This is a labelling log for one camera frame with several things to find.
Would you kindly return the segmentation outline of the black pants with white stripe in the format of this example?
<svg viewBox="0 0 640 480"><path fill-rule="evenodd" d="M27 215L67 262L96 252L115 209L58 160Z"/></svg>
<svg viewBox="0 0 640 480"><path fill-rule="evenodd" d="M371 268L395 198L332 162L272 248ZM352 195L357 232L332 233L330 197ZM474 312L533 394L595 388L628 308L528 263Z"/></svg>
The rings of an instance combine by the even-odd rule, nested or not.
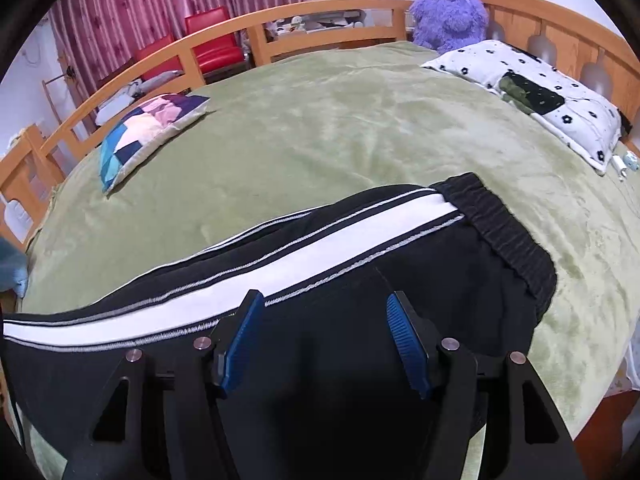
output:
<svg viewBox="0 0 640 480"><path fill-rule="evenodd" d="M221 403L244 479L417 479L432 412L386 321L404 292L439 333L485 356L527 351L556 271L474 174L387 185L258 224L79 310L16 314L4 362L27 419L70 456L130 349L162 370L213 337L247 292L265 311Z"/></svg>

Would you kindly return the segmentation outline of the green bed blanket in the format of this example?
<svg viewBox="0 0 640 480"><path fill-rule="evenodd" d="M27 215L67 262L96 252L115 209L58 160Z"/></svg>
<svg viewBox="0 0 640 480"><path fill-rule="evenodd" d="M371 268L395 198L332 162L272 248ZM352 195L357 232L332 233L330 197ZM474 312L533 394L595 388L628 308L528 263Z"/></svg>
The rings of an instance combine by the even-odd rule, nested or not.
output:
<svg viewBox="0 0 640 480"><path fill-rule="evenodd" d="M88 154L29 247L28 313L74 310L255 224L366 188L477 174L550 252L558 289L533 362L578 434L639 316L639 179L596 174L532 118L398 42L211 84L208 114L112 194Z"/></svg>

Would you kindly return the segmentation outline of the geometric blue patterned cushion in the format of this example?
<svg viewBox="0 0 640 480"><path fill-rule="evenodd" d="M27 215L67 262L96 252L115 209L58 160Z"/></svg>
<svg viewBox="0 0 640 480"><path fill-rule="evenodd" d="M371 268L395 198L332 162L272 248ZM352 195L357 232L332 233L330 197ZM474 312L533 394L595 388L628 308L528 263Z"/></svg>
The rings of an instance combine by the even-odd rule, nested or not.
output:
<svg viewBox="0 0 640 480"><path fill-rule="evenodd" d="M105 136L100 148L100 180L110 194L142 162L207 112L206 96L164 93L125 115Z"/></svg>

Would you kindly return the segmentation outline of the light blue fleece blanket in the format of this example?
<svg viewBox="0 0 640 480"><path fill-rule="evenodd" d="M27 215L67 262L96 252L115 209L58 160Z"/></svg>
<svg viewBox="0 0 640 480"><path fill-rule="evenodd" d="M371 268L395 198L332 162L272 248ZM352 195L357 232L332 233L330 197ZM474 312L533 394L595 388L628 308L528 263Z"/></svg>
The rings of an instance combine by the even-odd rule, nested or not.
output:
<svg viewBox="0 0 640 480"><path fill-rule="evenodd" d="M0 290L23 298L28 287L27 257L4 237L0 238Z"/></svg>

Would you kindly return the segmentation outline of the dark green folded cloth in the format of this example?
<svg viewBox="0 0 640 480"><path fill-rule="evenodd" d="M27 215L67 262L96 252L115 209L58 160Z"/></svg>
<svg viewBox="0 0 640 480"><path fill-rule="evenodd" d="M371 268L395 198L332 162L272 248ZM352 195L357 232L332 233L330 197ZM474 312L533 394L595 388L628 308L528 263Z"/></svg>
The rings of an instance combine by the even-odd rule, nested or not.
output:
<svg viewBox="0 0 640 480"><path fill-rule="evenodd" d="M565 99L517 73L507 72L498 82L503 101L513 104L521 112L544 116L565 104Z"/></svg>

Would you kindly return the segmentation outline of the white black-flower pillow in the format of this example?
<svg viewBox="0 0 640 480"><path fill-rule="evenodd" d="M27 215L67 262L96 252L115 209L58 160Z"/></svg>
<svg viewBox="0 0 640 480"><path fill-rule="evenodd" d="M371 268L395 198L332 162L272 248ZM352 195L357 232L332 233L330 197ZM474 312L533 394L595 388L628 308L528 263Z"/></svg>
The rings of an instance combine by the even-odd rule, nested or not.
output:
<svg viewBox="0 0 640 480"><path fill-rule="evenodd" d="M604 96L556 67L499 40L484 40L422 64L459 77L533 118L598 174L622 135L622 115Z"/></svg>

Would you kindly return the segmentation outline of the purple plush monster toy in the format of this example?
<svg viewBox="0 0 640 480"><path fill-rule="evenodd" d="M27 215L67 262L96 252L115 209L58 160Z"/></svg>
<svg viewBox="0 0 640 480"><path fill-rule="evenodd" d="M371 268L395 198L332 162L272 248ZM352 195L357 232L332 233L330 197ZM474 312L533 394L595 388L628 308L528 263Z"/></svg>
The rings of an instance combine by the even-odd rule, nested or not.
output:
<svg viewBox="0 0 640 480"><path fill-rule="evenodd" d="M414 0L413 42L439 54L486 38L489 18L480 0Z"/></svg>

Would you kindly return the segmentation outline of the wooden bed frame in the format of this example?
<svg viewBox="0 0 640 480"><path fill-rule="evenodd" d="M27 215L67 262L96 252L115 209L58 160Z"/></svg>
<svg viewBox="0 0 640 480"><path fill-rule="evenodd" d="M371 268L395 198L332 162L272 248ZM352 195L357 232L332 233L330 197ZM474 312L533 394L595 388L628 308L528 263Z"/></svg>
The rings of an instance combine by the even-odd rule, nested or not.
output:
<svg viewBox="0 0 640 480"><path fill-rule="evenodd" d="M591 65L611 79L612 102L627 116L639 109L639 55L627 40L582 14L547 0L480 0L489 16L491 32L501 32L519 48L548 44L556 50L556 67L579 78ZM275 6L229 18L182 39L150 51L137 63L127 64L115 77L82 102L50 136L35 125L25 128L1 161L1 209L19 204L23 225L1 225L2 236L25 249L46 215L53 189L64 172L53 153L67 146L79 162L101 143L122 118L117 112L85 139L76 127L96 114L99 104L137 79L165 73L177 61L177 76L145 91L145 97L167 92L187 92L205 84L193 49L207 40L232 32L247 41L247 55L254 66L264 66L302 52L323 48L358 48L409 38L413 19L410 0L309 0Z"/></svg>

